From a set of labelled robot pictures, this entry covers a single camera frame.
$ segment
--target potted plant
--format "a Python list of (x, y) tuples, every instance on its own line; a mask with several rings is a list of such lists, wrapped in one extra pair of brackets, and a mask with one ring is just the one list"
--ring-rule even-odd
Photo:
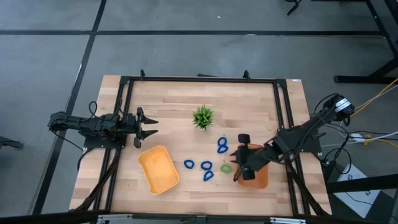
[(207, 108), (205, 105), (198, 107), (193, 112), (193, 123), (196, 125), (196, 128), (206, 131), (209, 125), (213, 125), (213, 110)]

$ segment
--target blue toy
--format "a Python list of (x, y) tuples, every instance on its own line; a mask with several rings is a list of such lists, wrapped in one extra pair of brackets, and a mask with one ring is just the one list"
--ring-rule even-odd
[(203, 170), (211, 170), (211, 167), (213, 166), (213, 164), (210, 161), (204, 161), (200, 164), (200, 167)]
[(193, 166), (195, 166), (195, 163), (191, 159), (187, 159), (187, 160), (184, 161), (184, 166), (187, 169), (193, 169)]
[(203, 176), (203, 181), (210, 180), (212, 177), (214, 177), (214, 173), (211, 170), (208, 170), (205, 172), (205, 175)]
[(228, 151), (229, 148), (226, 145), (226, 143), (227, 143), (227, 140), (226, 140), (225, 136), (222, 136), (221, 138), (218, 139), (218, 141), (217, 141), (217, 145), (218, 145), (217, 153), (218, 154), (222, 154), (222, 153)]

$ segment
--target concrete floor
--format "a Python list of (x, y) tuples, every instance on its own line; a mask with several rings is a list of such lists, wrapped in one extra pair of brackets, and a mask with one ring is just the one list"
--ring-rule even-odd
[[(396, 25), (386, 7), (374, 2), (392, 34)], [(99, 0), (0, 1), (0, 29), (88, 29)], [(113, 0), (108, 1), (100, 30), (377, 30), (365, 3), (303, 1), (290, 16), (281, 0)], [(88, 36), (0, 35), (0, 135), (25, 143), (23, 150), (0, 152), (0, 217), (25, 215), (39, 183), (54, 136), (51, 113), (64, 110)], [(369, 75), (392, 58), (383, 39), (364, 37), (276, 36), (97, 36), (73, 114), (88, 116), (103, 75), (241, 77), (302, 79), (310, 110), (324, 96), (338, 92), (356, 105), (384, 85), (335, 84), (333, 75)], [(397, 90), (377, 99), (355, 117), (349, 130), (396, 131)], [(343, 138), (334, 130), (322, 144)], [(67, 138), (83, 144), (69, 131)], [(368, 176), (395, 173), (396, 148), (373, 143), (346, 147), (353, 164)], [(324, 153), (330, 148), (323, 148)], [(81, 152), (64, 143), (45, 213), (68, 210)], [(339, 163), (346, 165), (344, 156)]]

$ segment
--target wooden table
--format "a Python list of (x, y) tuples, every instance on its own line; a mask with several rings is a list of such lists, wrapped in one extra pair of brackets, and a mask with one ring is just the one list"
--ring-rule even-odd
[[(120, 76), (104, 76), (98, 96), (97, 114), (112, 113)], [(295, 125), (308, 116), (307, 103), (300, 80), (287, 80)], [(207, 131), (195, 129), (192, 111), (208, 105), (215, 111), (215, 123)], [(238, 145), (238, 134), (247, 133), (251, 142), (262, 144), (276, 134), (278, 128), (272, 85), (266, 83), (203, 83), (203, 82), (134, 82), (129, 112), (141, 106), (147, 117), (158, 124), (143, 129), (159, 132), (142, 142), (141, 149), (133, 146), (129, 135), (121, 160), (113, 196), (112, 212), (178, 213), (208, 215), (292, 215), (285, 167), (271, 162), (269, 185), (265, 189), (250, 189), (233, 182), (233, 173), (220, 172), (223, 163), (236, 165), (229, 157)], [(229, 151), (217, 154), (217, 140), (228, 138)], [(157, 145), (167, 148), (180, 176), (179, 183), (160, 194), (149, 192), (144, 173), (137, 162), (140, 153)], [(98, 182), (104, 149), (94, 149), (82, 160), (70, 208), (79, 206)], [(314, 155), (301, 153), (303, 173), (308, 189), (325, 211), (331, 213), (319, 161)], [(188, 170), (184, 160), (195, 161)], [(213, 163), (215, 176), (203, 181), (201, 162)], [(104, 208), (105, 186), (100, 208)], [(302, 201), (296, 186), (298, 208)]]

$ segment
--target orange bowl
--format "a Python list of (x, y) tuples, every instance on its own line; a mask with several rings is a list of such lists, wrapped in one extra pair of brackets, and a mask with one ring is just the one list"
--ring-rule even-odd
[(157, 195), (176, 186), (180, 177), (174, 167), (167, 149), (164, 146), (156, 146), (138, 156), (148, 181), (150, 193)]

